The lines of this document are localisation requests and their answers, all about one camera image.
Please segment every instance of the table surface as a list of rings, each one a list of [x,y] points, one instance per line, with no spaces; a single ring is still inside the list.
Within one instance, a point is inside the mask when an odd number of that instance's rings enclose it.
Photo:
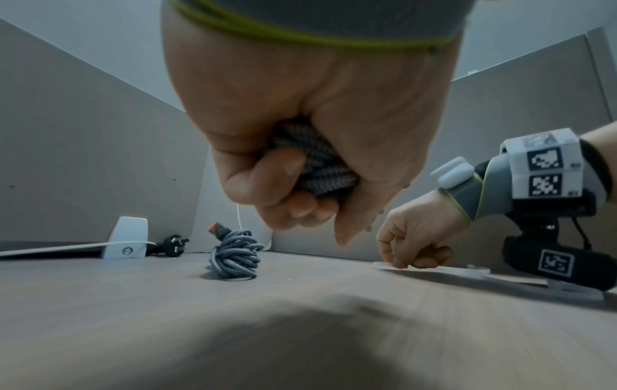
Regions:
[[[263,253],[0,262],[0,389],[615,389],[617,298]]]

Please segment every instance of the wearable device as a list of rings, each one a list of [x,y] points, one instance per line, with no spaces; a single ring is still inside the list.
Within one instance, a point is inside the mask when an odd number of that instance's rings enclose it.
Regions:
[[[473,173],[462,157],[431,176],[474,221],[504,214],[521,236],[505,239],[512,268],[606,291],[617,285],[617,259],[592,249],[577,217],[592,217],[613,189],[605,161],[571,129],[507,139],[500,154]],[[559,218],[572,218],[582,249],[559,244]]]

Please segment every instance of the human hand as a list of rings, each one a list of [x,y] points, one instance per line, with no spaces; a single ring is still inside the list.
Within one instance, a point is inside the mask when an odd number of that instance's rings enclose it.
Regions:
[[[163,40],[174,87],[211,145],[234,202],[254,205],[275,230],[319,226],[336,214],[346,245],[422,171],[458,57],[249,40],[199,26],[167,3]],[[310,118],[360,177],[338,205],[295,191],[305,164],[295,148],[259,158],[282,120]]]
[[[390,211],[377,233],[377,247],[393,267],[435,268],[454,256],[450,247],[439,245],[469,224],[450,196],[435,190]]]

